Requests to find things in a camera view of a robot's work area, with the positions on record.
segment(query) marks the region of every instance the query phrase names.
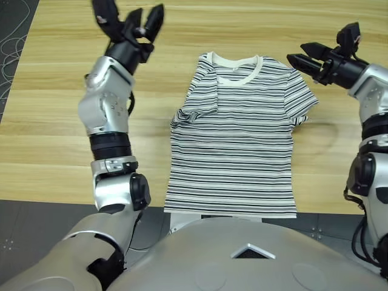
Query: t-shirt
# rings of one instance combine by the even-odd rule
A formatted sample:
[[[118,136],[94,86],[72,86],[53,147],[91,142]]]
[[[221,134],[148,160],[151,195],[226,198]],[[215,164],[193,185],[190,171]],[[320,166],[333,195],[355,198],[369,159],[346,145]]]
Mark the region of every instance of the t-shirt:
[[[199,57],[171,121],[165,212],[294,218],[292,130],[318,100],[270,57]]]

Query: wood grain surface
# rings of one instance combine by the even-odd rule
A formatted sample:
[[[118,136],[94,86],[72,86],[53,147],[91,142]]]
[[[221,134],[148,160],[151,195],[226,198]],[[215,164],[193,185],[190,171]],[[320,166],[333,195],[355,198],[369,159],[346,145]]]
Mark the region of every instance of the wood grain surface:
[[[388,65],[386,0],[165,1],[166,19],[149,63],[135,74],[130,140],[163,206],[170,170],[169,123],[183,104],[198,55],[229,59],[288,53],[317,41],[335,46],[337,31],[359,21],[359,57]],[[154,1],[118,1],[121,16]],[[41,0],[0,125],[0,199],[93,203],[92,154],[77,116],[83,76],[107,45],[90,1]],[[300,212],[359,213],[343,200],[360,142],[358,103],[336,86],[316,85],[321,101],[293,134],[293,187]]]

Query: silver robot arm segment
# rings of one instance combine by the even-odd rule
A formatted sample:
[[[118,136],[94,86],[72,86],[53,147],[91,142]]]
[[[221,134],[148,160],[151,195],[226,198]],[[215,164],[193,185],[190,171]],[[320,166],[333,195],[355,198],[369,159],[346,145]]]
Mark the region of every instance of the silver robot arm segment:
[[[164,7],[155,6],[140,27],[141,9],[121,22],[114,1],[93,0],[92,4],[110,43],[86,77],[87,91],[78,113],[95,158],[92,173],[98,213],[77,223],[45,258],[1,286],[2,291],[106,290],[124,271],[124,255],[136,223],[151,201],[145,176],[136,173],[138,162],[130,147],[128,118],[135,101],[132,75],[153,51]],[[149,42],[140,44],[138,38]]]
[[[388,279],[388,69],[356,56],[360,36],[358,23],[348,24],[337,34],[336,48],[310,42],[301,45],[307,56],[287,55],[287,59],[317,83],[349,89],[349,95],[360,102],[363,140],[344,191],[345,199],[357,203],[365,213],[353,236],[352,250],[358,258],[379,267],[380,275]],[[358,196],[349,195],[349,190]],[[375,247],[374,259],[365,247],[367,227]],[[359,233],[363,255],[355,247]]]

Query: black cable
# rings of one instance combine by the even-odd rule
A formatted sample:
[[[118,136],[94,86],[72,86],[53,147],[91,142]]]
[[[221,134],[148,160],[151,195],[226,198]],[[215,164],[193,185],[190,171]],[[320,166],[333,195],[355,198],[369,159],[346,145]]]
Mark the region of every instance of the black cable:
[[[359,197],[356,197],[356,196],[353,196],[353,195],[349,195],[348,192],[349,192],[349,188],[346,186],[345,190],[344,190],[344,198],[345,198],[345,200],[357,203],[358,207],[361,210],[363,210],[364,213],[365,213],[365,206],[364,206],[363,200],[359,199]]]
[[[131,247],[131,246],[129,245],[129,248],[128,248],[128,249],[129,249],[129,250],[135,250],[135,251],[138,251],[138,252],[145,252],[145,251],[151,249],[153,246],[155,246],[155,245],[160,241],[160,239],[161,239],[161,237],[162,237],[163,225],[164,225],[164,221],[165,221],[165,220],[166,220],[166,216],[163,215],[162,226],[161,226],[161,228],[160,228],[160,232],[159,232],[159,235],[158,235],[158,239],[157,239],[151,246],[145,247],[145,248],[142,248],[142,249],[136,249],[136,248]]]
[[[364,225],[365,221],[366,221],[366,215],[364,215],[364,217],[362,218],[360,223],[357,225],[356,230],[354,231],[354,234],[353,234],[353,237],[352,237],[352,252],[355,254],[355,256],[357,258],[363,260],[364,262],[369,263],[369,260],[367,258],[361,256],[357,252],[357,248],[356,248],[357,236],[358,236],[358,233],[360,232],[360,230],[363,228],[363,225]]]
[[[366,257],[366,259],[368,260],[368,263],[371,263],[372,265],[374,265],[375,267],[380,267],[380,264],[378,262],[376,262],[370,255],[369,255],[369,252],[366,248],[366,244],[365,244],[365,235],[366,235],[366,229],[367,229],[367,225],[368,225],[368,222],[367,222],[367,218],[365,216],[365,222],[363,224],[363,227],[361,228],[361,237],[360,237],[360,241],[361,241],[361,248],[363,250],[363,253]]]
[[[131,95],[129,96],[129,100],[131,103],[128,107],[128,117],[131,115],[133,108],[135,107],[135,96],[133,95],[133,92],[131,92]]]
[[[360,59],[359,57],[356,56],[356,53],[352,53],[352,56],[355,58],[356,61],[362,62],[365,65],[369,65],[369,63],[363,59]]]

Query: wire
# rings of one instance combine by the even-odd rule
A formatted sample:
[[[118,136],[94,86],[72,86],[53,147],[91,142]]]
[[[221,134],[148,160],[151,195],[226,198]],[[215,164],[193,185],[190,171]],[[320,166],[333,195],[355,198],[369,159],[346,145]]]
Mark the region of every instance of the wire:
[[[359,199],[356,196],[349,195],[348,192],[349,192],[349,188],[346,186],[345,190],[344,190],[345,200],[357,203],[358,207],[364,211],[364,217],[362,218],[360,223],[357,225],[357,227],[356,227],[356,229],[354,231],[353,237],[352,237],[352,252],[354,253],[354,255],[357,258],[363,260],[364,262],[372,264],[372,265],[374,265],[376,267],[380,267],[380,264],[378,262],[376,262],[374,259],[372,259],[372,257],[369,255],[369,252],[368,252],[368,250],[366,248],[365,235],[366,235],[366,228],[367,228],[367,225],[368,225],[368,220],[367,220],[367,215],[366,215],[366,210],[365,210],[365,205],[363,203],[363,200]],[[357,248],[356,248],[357,236],[358,236],[358,234],[360,232],[361,232],[361,234],[360,234],[360,243],[361,243],[361,248],[363,250],[364,256],[360,255],[358,253],[358,251],[357,251]]]
[[[163,219],[162,219],[162,224],[161,224],[161,228],[160,228],[160,232],[159,232],[159,235],[158,235],[158,239],[149,247],[145,247],[145,248],[142,248],[142,249],[136,249],[134,247],[130,247],[129,246],[129,250],[134,250],[135,252],[142,252],[142,253],[146,253],[148,252],[149,249],[151,249],[152,247],[154,247],[161,239],[162,237],[162,232],[163,232],[163,225],[164,225],[164,221],[166,220],[166,216],[163,215]]]
[[[374,259],[372,259],[372,257],[369,255],[369,252],[366,248],[365,235],[366,235],[367,225],[368,225],[367,217],[365,216],[364,224],[363,224],[363,227],[361,228],[361,237],[360,237],[361,248],[363,250],[363,253],[364,253],[366,259],[368,260],[368,263],[371,263],[375,267],[379,267],[380,264],[378,262],[376,262]]]
[[[21,49],[18,49],[19,48],[19,44],[22,42],[22,46],[24,46],[24,43],[25,43],[25,38],[27,37],[27,35],[24,35],[20,38],[10,38],[8,39],[9,37],[11,37],[11,35],[13,35],[19,28],[21,25],[23,25],[23,23],[25,23],[25,21],[27,20],[27,18],[30,16],[31,14],[31,9],[30,9],[30,6],[27,4],[27,2],[25,0],[20,0],[21,2],[23,2],[25,4],[25,6],[27,7],[27,14],[24,16],[23,20],[6,36],[4,37],[2,40],[0,40],[0,52],[5,55],[5,58],[2,62],[2,64],[0,64],[0,68],[1,68],[1,76],[2,78],[4,78],[4,82],[0,83],[0,87],[3,87],[5,85],[7,85],[8,87],[4,90],[4,92],[0,95],[0,100],[3,100],[3,99],[7,99],[5,96],[6,94],[11,90],[11,84],[12,84],[12,81],[13,81],[13,77],[14,75],[9,75],[7,72],[6,72],[6,69],[9,65],[12,65],[13,63],[16,63],[19,61],[20,59],[20,56],[21,56],[21,52],[22,52],[22,48]],[[4,49],[5,45],[12,42],[12,41],[16,41],[15,42],[15,51],[14,52],[11,52],[11,53],[7,53]]]
[[[132,110],[135,107],[135,96],[133,92],[131,92],[131,95],[129,96],[129,100],[131,101],[131,103],[129,104],[129,107],[128,107],[128,117],[131,115]]]
[[[356,248],[357,236],[358,236],[358,233],[360,232],[360,230],[363,228],[363,225],[364,225],[365,221],[366,221],[366,215],[364,215],[364,217],[362,218],[360,223],[357,225],[356,230],[354,231],[354,234],[353,234],[353,237],[352,237],[352,252],[355,254],[355,256],[357,258],[363,260],[364,262],[369,263],[369,260],[366,257],[361,256],[358,253],[357,248]]]
[[[355,58],[356,61],[362,62],[365,65],[369,65],[369,63],[363,59],[360,59],[359,57],[356,56],[356,53],[352,53],[353,58]]]

